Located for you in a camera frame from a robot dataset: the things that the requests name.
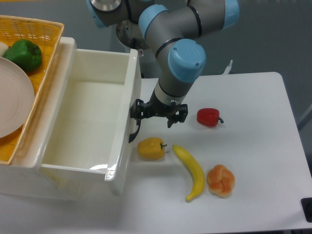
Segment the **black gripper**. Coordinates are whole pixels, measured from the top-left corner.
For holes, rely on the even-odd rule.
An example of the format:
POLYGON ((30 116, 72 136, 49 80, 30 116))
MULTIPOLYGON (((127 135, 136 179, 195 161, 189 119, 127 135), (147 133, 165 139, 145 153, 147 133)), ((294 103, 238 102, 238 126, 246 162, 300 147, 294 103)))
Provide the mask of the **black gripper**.
POLYGON ((151 96, 148 103, 140 99, 136 99, 130 108, 130 118, 136 120, 136 124, 140 124, 142 119, 148 117, 166 117, 167 127, 175 123, 183 123, 188 115, 187 104, 177 104, 175 101, 169 105, 162 103, 156 96, 151 96))

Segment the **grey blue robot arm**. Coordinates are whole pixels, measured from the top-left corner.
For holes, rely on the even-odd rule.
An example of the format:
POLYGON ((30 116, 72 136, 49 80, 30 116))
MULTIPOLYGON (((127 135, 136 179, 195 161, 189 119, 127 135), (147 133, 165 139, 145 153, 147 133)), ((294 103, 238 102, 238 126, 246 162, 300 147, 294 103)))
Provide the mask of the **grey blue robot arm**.
POLYGON ((125 20, 138 24, 161 76, 150 100, 136 100, 130 116, 137 123, 165 117, 168 126, 185 120, 188 108, 183 100, 206 64, 205 50, 196 39, 231 27, 240 15, 236 0, 189 0, 174 11, 152 0, 89 0, 87 5, 102 26, 125 20))

